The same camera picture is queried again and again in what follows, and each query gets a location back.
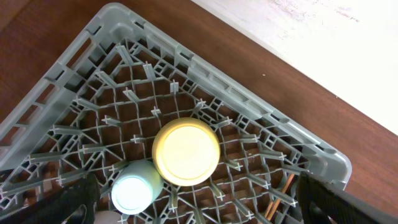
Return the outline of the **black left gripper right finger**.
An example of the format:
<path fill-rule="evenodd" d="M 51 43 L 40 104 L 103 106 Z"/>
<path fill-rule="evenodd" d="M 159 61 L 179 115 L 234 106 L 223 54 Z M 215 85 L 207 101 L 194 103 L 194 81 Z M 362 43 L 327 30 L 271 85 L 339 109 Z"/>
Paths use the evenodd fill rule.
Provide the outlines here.
<path fill-rule="evenodd" d="M 304 224 L 397 223 L 397 217 L 376 209 L 308 172 L 300 173 L 296 194 Z"/>

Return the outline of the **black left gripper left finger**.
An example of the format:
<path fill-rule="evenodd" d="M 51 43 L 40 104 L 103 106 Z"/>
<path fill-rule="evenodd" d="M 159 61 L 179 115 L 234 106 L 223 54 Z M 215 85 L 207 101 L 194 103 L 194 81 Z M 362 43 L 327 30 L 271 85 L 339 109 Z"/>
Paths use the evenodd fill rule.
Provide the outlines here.
<path fill-rule="evenodd" d="M 94 174 L 77 180 L 57 193 L 1 219 L 4 224 L 95 222 L 95 206 L 100 188 Z"/>

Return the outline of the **pink plastic cup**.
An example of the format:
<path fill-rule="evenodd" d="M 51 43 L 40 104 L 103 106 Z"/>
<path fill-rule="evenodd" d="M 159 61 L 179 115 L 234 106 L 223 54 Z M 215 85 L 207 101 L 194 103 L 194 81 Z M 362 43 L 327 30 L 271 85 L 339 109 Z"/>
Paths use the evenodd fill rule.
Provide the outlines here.
<path fill-rule="evenodd" d="M 94 224 L 119 224 L 121 215 L 114 211 L 101 211 L 95 213 Z"/>

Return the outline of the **wooden chopstick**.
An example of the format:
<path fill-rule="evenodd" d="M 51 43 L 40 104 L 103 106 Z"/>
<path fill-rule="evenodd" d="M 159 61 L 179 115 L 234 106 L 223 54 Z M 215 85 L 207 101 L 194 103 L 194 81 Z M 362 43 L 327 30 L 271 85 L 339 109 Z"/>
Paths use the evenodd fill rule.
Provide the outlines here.
<path fill-rule="evenodd" d="M 285 193 L 286 193 L 287 189 L 289 188 L 289 185 L 290 185 L 291 182 L 293 181 L 294 177 L 295 177 L 294 174 L 290 174 L 290 175 L 288 176 L 288 178 L 287 178 L 287 180 L 286 180 L 286 182 L 285 182 L 285 184 L 284 184 L 284 186 L 283 186 L 283 188 L 282 188 L 282 191 L 281 191 L 280 193 L 277 194 L 277 199 L 276 199 L 275 201 L 273 201 L 273 202 L 274 202 L 273 207 L 271 208 L 271 210 L 270 210 L 270 212 L 269 212 L 269 214 L 268 214 L 268 217 L 267 217 L 267 219 L 268 219 L 269 221 L 270 221 L 270 220 L 272 219 L 272 217 L 274 216 L 274 214 L 275 214 L 275 212 L 276 212 L 276 210 L 277 210 L 277 208 L 278 208 L 278 206 L 279 206 L 281 200 L 285 197 Z"/>
<path fill-rule="evenodd" d="M 266 218 L 268 217 L 268 214 L 269 214 L 271 208 L 273 207 L 273 204 L 274 204 L 273 201 L 270 201 L 270 202 L 269 202 L 269 204 L 268 204 L 268 206 L 267 206 L 267 208 L 266 208 L 265 214 L 264 214 L 264 216 L 265 216 Z"/>

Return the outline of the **light blue plastic cup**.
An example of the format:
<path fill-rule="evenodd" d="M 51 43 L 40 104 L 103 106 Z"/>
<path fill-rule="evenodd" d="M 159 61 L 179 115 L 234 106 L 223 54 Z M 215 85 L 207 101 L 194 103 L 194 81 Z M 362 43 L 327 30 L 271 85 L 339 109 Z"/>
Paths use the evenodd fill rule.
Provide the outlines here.
<path fill-rule="evenodd" d="M 143 212 L 160 195 L 164 181 L 151 161 L 133 161 L 116 179 L 111 201 L 128 215 Z"/>

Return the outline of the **yellow plastic bowl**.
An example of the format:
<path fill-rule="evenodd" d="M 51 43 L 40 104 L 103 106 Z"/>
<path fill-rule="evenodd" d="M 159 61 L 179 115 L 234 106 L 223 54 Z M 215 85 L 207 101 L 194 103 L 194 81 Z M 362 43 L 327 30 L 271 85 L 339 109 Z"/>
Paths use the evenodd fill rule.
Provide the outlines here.
<path fill-rule="evenodd" d="M 210 125 L 195 118 L 179 118 L 156 134 L 152 158 L 165 180 L 193 186 L 214 173 L 220 159 L 220 143 Z"/>

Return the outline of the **grey dishwasher rack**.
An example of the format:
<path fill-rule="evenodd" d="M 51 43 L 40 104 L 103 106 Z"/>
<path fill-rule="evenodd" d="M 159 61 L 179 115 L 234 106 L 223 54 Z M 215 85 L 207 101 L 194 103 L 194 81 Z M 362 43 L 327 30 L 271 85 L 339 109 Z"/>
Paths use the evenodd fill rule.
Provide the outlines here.
<path fill-rule="evenodd" d="M 94 174 L 98 210 L 128 164 L 178 118 L 211 126 L 220 160 L 194 186 L 165 182 L 119 223 L 260 223 L 290 174 L 344 189 L 349 159 L 120 3 L 105 5 L 1 124 L 1 217 Z M 272 219 L 301 223 L 291 182 Z"/>

